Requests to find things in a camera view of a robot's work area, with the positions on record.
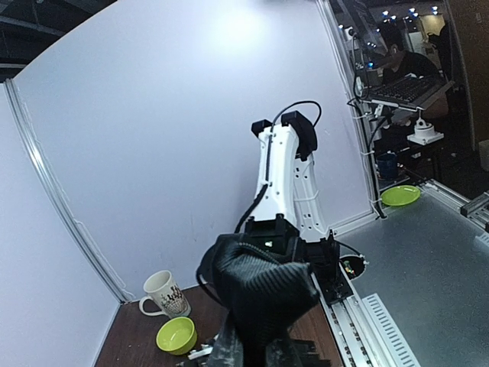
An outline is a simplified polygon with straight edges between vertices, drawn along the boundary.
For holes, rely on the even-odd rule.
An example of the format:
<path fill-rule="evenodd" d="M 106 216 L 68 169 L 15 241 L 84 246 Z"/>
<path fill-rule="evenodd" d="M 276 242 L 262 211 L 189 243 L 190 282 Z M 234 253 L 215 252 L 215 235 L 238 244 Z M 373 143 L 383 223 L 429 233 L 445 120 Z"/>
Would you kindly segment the black necktie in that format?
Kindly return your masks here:
<path fill-rule="evenodd" d="M 288 329 L 319 302 L 312 267 L 281 263 L 245 234 L 220 235 L 196 278 L 227 311 L 206 361 L 209 366 L 300 366 Z"/>

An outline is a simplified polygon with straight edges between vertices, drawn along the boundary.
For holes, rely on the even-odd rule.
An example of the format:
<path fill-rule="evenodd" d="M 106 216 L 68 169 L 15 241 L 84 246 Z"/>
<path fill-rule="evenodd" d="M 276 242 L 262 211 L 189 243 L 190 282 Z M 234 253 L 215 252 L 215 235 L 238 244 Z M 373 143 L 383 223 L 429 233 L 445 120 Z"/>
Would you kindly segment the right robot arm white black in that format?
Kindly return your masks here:
<path fill-rule="evenodd" d="M 251 126 L 260 145 L 256 197 L 239 219 L 261 250 L 281 262 L 307 260 L 328 293 L 340 286 L 340 248 L 326 224 L 315 178 L 316 122 L 294 102 Z"/>

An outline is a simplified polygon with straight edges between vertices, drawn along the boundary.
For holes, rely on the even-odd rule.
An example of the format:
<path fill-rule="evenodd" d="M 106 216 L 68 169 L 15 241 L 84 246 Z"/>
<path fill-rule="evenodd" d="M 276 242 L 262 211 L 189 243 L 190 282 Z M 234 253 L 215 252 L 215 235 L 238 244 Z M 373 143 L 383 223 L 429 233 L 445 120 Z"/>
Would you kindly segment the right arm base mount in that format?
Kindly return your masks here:
<path fill-rule="evenodd" d="M 368 262 L 358 250 L 335 239 L 333 232 L 308 248 L 309 262 L 328 305 L 353 295 L 350 281 L 359 278 Z"/>

